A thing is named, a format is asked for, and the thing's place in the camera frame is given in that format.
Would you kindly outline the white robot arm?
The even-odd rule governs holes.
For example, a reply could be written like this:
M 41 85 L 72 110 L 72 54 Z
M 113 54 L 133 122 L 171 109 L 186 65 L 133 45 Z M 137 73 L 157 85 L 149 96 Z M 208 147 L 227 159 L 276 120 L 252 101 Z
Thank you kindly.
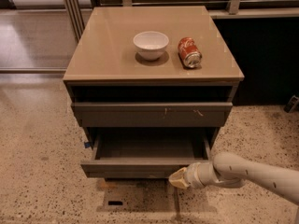
M 179 189 L 203 189 L 206 186 L 237 189 L 244 186 L 245 180 L 299 206 L 298 171 L 249 161 L 230 152 L 182 167 L 168 177 L 170 184 Z M 299 224 L 299 207 L 294 224 Z

